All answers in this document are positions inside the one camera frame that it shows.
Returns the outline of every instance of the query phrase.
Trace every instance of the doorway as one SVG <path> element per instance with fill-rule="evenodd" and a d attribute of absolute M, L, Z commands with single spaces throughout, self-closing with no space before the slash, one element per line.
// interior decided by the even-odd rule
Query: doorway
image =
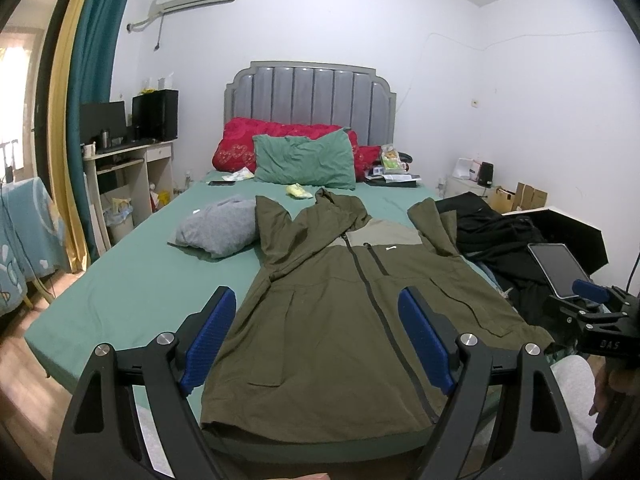
<path fill-rule="evenodd" d="M 69 0 L 21 0 L 0 31 L 0 178 L 39 176 L 47 190 L 47 101 Z"/>

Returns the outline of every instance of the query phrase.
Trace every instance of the black jacket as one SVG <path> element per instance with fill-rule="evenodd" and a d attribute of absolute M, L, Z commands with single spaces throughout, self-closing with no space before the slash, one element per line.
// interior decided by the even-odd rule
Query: black jacket
<path fill-rule="evenodd" d="M 565 346 L 562 319 L 542 311 L 545 299 L 553 294 L 542 268 L 527 247 L 546 240 L 527 216 L 503 216 L 473 193 L 436 202 L 440 213 L 457 213 L 458 250 L 469 260 L 485 264 L 524 320 L 546 328 Z"/>

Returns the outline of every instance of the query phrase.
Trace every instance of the desk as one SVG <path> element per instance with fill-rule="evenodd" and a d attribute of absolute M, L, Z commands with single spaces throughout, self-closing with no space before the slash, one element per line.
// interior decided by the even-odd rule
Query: desk
<path fill-rule="evenodd" d="M 104 243 L 101 247 L 100 240 L 96 240 L 98 252 L 111 249 L 111 242 L 107 226 L 104 223 L 104 209 L 111 198 L 130 198 L 133 206 L 133 223 L 135 226 L 142 224 L 151 216 L 151 200 L 149 197 L 149 184 L 156 184 L 157 191 L 169 192 L 169 197 L 174 198 L 174 172 L 171 165 L 173 156 L 173 140 L 124 148 L 117 152 L 97 153 L 84 159 L 84 173 L 86 175 L 86 188 L 89 205 L 95 210 L 95 218 L 92 215 L 94 235 L 100 236 Z M 123 160 L 113 166 L 98 169 L 97 161 L 114 155 L 126 155 Z M 121 171 L 126 181 L 125 186 L 114 191 L 101 193 L 98 186 L 98 175 Z"/>

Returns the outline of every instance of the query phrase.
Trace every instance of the cable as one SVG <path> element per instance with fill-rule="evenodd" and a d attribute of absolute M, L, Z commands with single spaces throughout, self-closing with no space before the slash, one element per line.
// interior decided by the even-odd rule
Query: cable
<path fill-rule="evenodd" d="M 488 50 L 492 46 L 495 46 L 501 43 L 507 43 L 513 40 L 519 40 L 521 38 L 563 38 L 568 36 L 581 36 L 583 34 L 601 34 L 603 32 L 624 33 L 626 32 L 626 30 L 603 28 L 601 30 L 600 29 L 599 30 L 583 30 L 581 32 L 566 32 L 564 34 L 520 34 L 518 36 L 513 36 L 512 38 L 506 38 L 504 40 L 495 41 L 494 43 L 488 44 L 484 48 L 478 48 L 476 46 L 471 46 L 466 43 L 462 43 L 461 41 L 454 40 L 453 38 L 450 38 L 449 36 L 445 36 L 444 34 L 440 34 L 439 32 L 430 32 L 429 34 L 427 34 L 427 37 L 425 38 L 424 43 L 422 44 L 422 49 L 420 50 L 420 57 L 418 58 L 418 64 L 416 66 L 422 65 L 422 60 L 424 59 L 424 54 L 426 53 L 427 44 L 429 43 L 429 40 L 431 39 L 432 36 L 439 36 L 440 38 L 444 38 L 445 40 L 453 41 L 453 43 L 457 43 L 458 45 L 470 48 L 471 50 L 475 50 L 476 52 L 484 52 L 485 50 Z M 409 97 L 409 94 L 411 93 L 411 90 L 414 87 L 415 79 L 417 77 L 418 77 L 418 71 L 414 71 L 411 81 L 409 82 L 409 88 L 407 89 L 406 93 L 404 94 L 404 97 L 400 100 L 400 103 L 396 108 L 396 115 L 400 113 L 400 110 L 402 109 L 402 105 L 404 105 L 404 102 Z"/>
<path fill-rule="evenodd" d="M 51 286 L 51 293 L 53 295 L 53 299 L 55 300 L 58 296 L 56 295 L 56 289 L 53 286 L 53 274 L 49 276 L 49 285 Z"/>
<path fill-rule="evenodd" d="M 127 32 L 143 32 L 154 20 L 162 16 L 162 12 L 157 12 L 153 16 L 149 16 L 146 20 L 136 23 L 127 23 Z"/>
<path fill-rule="evenodd" d="M 162 38 L 162 25 L 164 24 L 164 13 L 162 14 L 162 18 L 160 18 L 160 30 L 158 30 L 158 44 L 154 48 L 154 52 L 160 50 L 160 38 Z"/>
<path fill-rule="evenodd" d="M 631 271 L 631 276 L 629 276 L 629 281 L 626 282 L 625 292 L 627 294 L 629 293 L 629 287 L 631 286 L 631 280 L 634 278 L 634 274 L 636 273 L 636 269 L 638 268 L 638 264 L 640 264 L 640 254 L 638 254 L 638 257 L 636 258 L 636 264 L 634 265 L 634 268 Z"/>

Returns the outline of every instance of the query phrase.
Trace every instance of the wooden floor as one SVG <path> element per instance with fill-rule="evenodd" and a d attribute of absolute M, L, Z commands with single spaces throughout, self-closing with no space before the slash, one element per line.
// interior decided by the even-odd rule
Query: wooden floor
<path fill-rule="evenodd" d="M 56 274 L 47 282 L 49 292 L 61 294 L 82 274 Z M 27 458 L 47 479 L 71 394 L 47 379 L 24 340 L 24 332 L 49 305 L 39 295 L 31 298 L 34 310 L 22 311 L 0 335 L 0 420 Z"/>

